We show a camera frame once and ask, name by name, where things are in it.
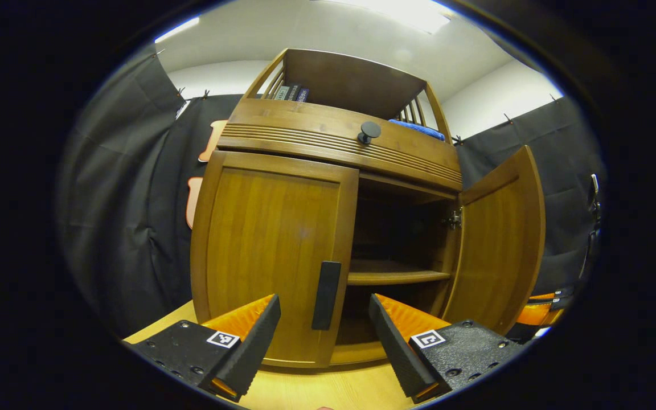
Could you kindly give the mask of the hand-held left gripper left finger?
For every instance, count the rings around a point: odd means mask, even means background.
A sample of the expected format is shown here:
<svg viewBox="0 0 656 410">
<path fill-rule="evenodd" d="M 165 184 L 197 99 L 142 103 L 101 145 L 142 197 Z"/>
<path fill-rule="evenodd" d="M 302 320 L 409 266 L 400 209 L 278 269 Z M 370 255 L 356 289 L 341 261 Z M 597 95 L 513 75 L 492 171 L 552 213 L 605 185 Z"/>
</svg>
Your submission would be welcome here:
<svg viewBox="0 0 656 410">
<path fill-rule="evenodd" d="M 189 301 L 125 338 L 140 358 L 208 395 L 238 402 L 252 386 L 281 319 L 270 294 L 211 317 Z"/>
</svg>

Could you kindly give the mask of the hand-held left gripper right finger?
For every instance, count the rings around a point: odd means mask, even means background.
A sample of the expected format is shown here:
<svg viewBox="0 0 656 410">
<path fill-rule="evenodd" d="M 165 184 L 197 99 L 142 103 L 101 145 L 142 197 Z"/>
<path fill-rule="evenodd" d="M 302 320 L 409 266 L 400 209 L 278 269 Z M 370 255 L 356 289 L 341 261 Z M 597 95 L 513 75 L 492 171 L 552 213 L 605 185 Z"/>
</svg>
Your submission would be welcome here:
<svg viewBox="0 0 656 410">
<path fill-rule="evenodd" d="M 480 382 L 525 347 L 473 319 L 446 322 L 380 294 L 368 314 L 406 397 L 419 404 Z"/>
</svg>

